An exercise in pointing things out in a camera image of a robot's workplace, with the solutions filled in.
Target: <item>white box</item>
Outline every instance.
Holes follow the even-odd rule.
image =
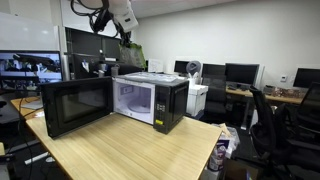
[[[194,85],[189,87],[187,113],[196,116],[204,109],[208,86]]]

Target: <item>wall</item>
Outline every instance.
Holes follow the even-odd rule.
[[[9,0],[10,13],[52,23],[50,0]]]
[[[59,50],[52,24],[0,13],[0,50]]]
[[[260,63],[262,85],[295,76],[297,67],[320,68],[320,1],[236,1],[140,19],[136,40],[145,57],[164,60],[173,71],[177,56],[203,63]]]
[[[0,1],[0,12],[10,13],[10,4],[9,0],[1,0]]]

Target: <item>wooden table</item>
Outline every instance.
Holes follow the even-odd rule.
[[[44,118],[27,124],[72,179],[198,179],[221,134],[184,117],[165,135],[116,113],[55,140]]]
[[[242,91],[240,89],[231,90],[227,88],[226,92],[228,94],[252,97],[252,93],[249,90]],[[270,95],[266,95],[266,99],[272,100],[272,101],[279,101],[283,103],[292,103],[292,104],[301,104],[302,102],[302,98],[277,97],[277,96],[270,96]]]
[[[40,97],[27,97],[27,98],[22,98],[21,105],[27,104],[27,103],[32,102],[32,101],[39,100],[39,98],[40,98]],[[20,101],[21,101],[21,99],[13,99],[13,100],[11,100],[12,105],[13,105],[18,111],[19,111]],[[38,112],[40,112],[40,111],[43,111],[43,109],[38,109],[38,110],[35,111],[35,110],[33,110],[33,109],[21,108],[21,110],[20,110],[19,113],[20,113],[21,116],[25,116],[25,115],[29,114],[29,115],[27,115],[27,116],[24,117],[26,120],[28,120],[28,119],[34,118],[35,114],[38,113]]]

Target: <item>paper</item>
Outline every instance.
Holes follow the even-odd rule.
[[[163,61],[157,59],[149,59],[148,61],[148,72],[163,72]]]
[[[36,113],[36,115],[34,117],[43,117],[43,116],[44,116],[44,112],[41,111],[41,112]]]

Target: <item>ceiling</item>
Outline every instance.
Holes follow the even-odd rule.
[[[132,0],[131,6],[136,18],[184,11],[235,0]]]

